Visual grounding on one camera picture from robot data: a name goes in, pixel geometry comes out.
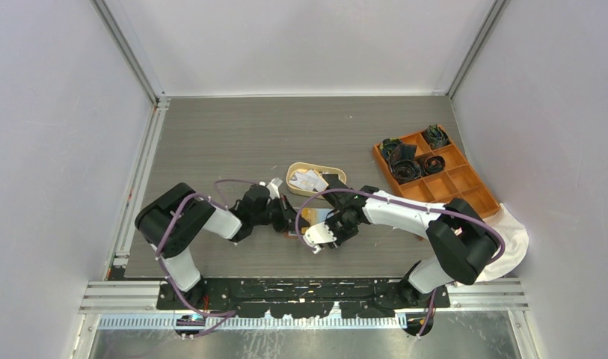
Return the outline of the brown leather card holder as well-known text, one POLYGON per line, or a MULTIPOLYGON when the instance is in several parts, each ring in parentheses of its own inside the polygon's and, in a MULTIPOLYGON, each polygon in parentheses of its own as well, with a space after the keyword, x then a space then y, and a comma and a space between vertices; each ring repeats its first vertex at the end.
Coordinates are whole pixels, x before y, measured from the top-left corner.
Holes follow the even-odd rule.
MULTIPOLYGON (((298 238, 294 230, 297 211, 298 208, 288 209, 286 211, 286 225, 278 230, 279 233, 287 238, 298 238)), ((300 233, 304 234, 308 227, 323 222, 332 212, 332 209, 326 208, 304 208, 298 225, 300 233)))

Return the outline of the orange credit card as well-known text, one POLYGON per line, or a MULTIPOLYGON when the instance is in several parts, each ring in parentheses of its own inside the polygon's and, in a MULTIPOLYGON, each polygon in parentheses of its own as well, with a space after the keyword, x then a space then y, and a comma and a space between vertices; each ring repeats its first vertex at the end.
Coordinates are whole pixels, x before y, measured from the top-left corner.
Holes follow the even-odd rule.
POLYGON ((304 208, 301 213, 301 218, 309 225, 315 225, 326 220, 327 217, 333 214, 332 209, 327 208, 304 208))

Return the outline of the cream oval tray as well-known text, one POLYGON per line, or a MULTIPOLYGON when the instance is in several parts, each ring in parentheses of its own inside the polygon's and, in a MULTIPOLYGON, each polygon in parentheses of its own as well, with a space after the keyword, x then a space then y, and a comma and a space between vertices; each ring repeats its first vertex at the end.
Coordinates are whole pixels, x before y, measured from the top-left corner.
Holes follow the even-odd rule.
POLYGON ((295 162, 286 173, 286 185, 293 194, 311 197, 329 186, 324 175, 336 175, 342 182, 347 180, 346 173, 339 168, 295 162))

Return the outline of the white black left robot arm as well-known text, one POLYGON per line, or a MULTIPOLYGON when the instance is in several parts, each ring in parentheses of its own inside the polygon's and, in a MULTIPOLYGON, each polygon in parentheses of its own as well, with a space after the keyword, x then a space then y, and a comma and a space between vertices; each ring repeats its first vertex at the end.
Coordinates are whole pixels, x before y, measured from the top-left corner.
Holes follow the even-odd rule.
POLYGON ((279 179, 250 184, 231 208, 200 196, 180 182, 136 216, 135 228, 155 250, 165 274, 176 285, 175 298, 188 309, 200 306, 205 290, 203 275, 194 264, 189 245, 202 231, 230 242, 240 242, 258 226, 278 233, 295 230, 297 212, 279 192, 279 179))

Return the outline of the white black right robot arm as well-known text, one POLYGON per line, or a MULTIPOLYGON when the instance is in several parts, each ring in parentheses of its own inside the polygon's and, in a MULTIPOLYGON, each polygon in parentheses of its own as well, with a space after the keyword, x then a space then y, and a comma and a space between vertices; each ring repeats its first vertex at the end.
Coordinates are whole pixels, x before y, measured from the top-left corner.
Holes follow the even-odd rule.
POLYGON ((429 241, 433 257, 416 263, 401 288, 404 302, 411 307, 422 306, 439 286, 475 283, 506 249, 503 237, 461 198, 425 203, 368 185, 354 190, 338 179, 322 196, 334 213, 318 237, 334 247, 356 236, 362 224, 393 227, 429 241))

